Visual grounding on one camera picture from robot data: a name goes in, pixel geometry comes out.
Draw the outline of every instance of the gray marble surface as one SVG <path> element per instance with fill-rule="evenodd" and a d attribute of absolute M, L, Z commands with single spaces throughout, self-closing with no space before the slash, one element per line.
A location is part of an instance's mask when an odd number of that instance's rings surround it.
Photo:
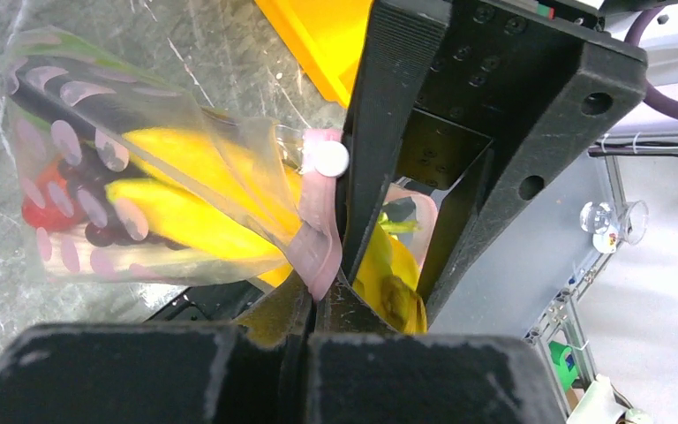
<path fill-rule="evenodd" d="M 53 25 L 242 116 L 268 115 L 302 128 L 337 127 L 325 102 L 252 0 L 2 0 L 4 47 L 18 31 Z M 49 284 L 20 228 L 21 194 L 4 137 L 0 88 L 0 352 L 37 322 L 141 321 L 178 293 L 149 284 Z"/>

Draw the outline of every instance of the screw hole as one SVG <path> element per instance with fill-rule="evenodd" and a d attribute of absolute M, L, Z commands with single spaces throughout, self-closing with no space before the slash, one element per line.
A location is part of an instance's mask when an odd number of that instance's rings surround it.
<path fill-rule="evenodd" d="M 545 179 L 539 175 L 532 175 L 521 182 L 521 185 L 518 187 L 518 196 L 525 201 L 530 201 L 537 197 L 537 194 L 544 188 Z"/>
<path fill-rule="evenodd" d="M 450 111 L 450 115 L 451 115 L 451 117 L 452 117 L 453 119 L 458 119 L 458 118 L 462 117 L 462 116 L 463 116 L 463 108 L 460 107 L 460 106 L 454 107 L 454 108 Z"/>
<path fill-rule="evenodd" d="M 487 57 L 484 61 L 482 61 L 482 71 L 485 72 L 492 72 L 496 69 L 498 69 L 498 66 L 501 65 L 501 59 L 497 56 L 490 56 Z"/>
<path fill-rule="evenodd" d="M 430 70 L 433 72 L 439 72 L 443 67 L 443 59 L 435 59 L 433 64 L 430 66 Z"/>
<path fill-rule="evenodd" d="M 489 22 L 494 16 L 495 9 L 489 4 L 481 5 L 474 11 L 474 21 L 478 24 Z"/>
<path fill-rule="evenodd" d="M 484 73 L 478 73 L 477 75 L 473 75 L 469 80 L 469 84 L 472 87 L 482 87 L 485 85 L 486 82 L 487 76 Z"/>
<path fill-rule="evenodd" d="M 590 117 L 601 115 L 612 107 L 613 102 L 612 96 L 607 93 L 591 93 L 581 104 L 581 112 Z"/>
<path fill-rule="evenodd" d="M 516 16 L 505 23 L 505 34 L 516 35 L 526 30 L 526 19 Z"/>
<path fill-rule="evenodd" d="M 454 54 L 454 59 L 459 60 L 459 61 L 464 60 L 467 56 L 469 56 L 470 53 L 471 53 L 471 47 L 469 47 L 469 46 L 461 47 Z"/>

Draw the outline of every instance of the yellow plastic bin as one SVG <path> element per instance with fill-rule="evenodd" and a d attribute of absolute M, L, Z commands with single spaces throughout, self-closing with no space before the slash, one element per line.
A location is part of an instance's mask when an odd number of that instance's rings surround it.
<path fill-rule="evenodd" d="M 256 0 L 308 78 L 330 102 L 350 104 L 372 0 Z"/>

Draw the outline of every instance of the metal frame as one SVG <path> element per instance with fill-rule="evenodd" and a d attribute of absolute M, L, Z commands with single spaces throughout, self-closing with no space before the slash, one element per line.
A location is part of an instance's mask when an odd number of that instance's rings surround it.
<path fill-rule="evenodd" d="M 622 185 L 620 164 L 617 158 L 613 156 L 606 157 L 605 162 L 614 204 L 617 208 L 624 208 L 626 199 L 625 190 Z M 552 362 L 548 345 L 550 341 L 555 339 L 558 332 L 562 331 L 564 333 L 568 345 L 572 348 L 576 367 L 578 367 L 581 387 L 584 390 L 588 390 L 599 372 L 591 354 L 591 344 L 581 326 L 578 302 L 588 291 L 589 287 L 593 285 L 597 275 L 604 270 L 611 258 L 611 254 L 602 254 L 594 262 L 593 266 L 583 274 L 583 278 L 580 281 L 573 286 L 561 290 L 546 308 L 542 318 L 534 325 L 525 338 L 526 343 L 532 346 L 545 367 L 550 370 L 549 374 L 552 377 L 550 386 L 553 389 L 558 406 L 566 418 L 570 416 L 568 398 L 561 388 L 560 379 Z"/>

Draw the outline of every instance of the transparent plastic bag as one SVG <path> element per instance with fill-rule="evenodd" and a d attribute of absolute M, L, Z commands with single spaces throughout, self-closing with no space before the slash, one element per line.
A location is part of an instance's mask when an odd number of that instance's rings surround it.
<path fill-rule="evenodd" d="M 302 132 L 203 109 L 56 28 L 15 40 L 4 75 L 11 144 L 49 276 L 229 283 L 299 250 L 311 174 L 300 175 Z"/>
<path fill-rule="evenodd" d="M 49 278 L 248 279 L 267 289 L 294 268 L 316 299 L 325 295 L 342 254 L 335 177 L 349 155 L 340 131 L 202 108 L 59 29 L 15 40 L 7 117 L 28 239 Z M 394 327 L 418 333 L 427 326 L 415 290 L 437 211 L 392 185 L 387 206 L 405 201 L 406 223 L 376 224 L 353 287 Z"/>

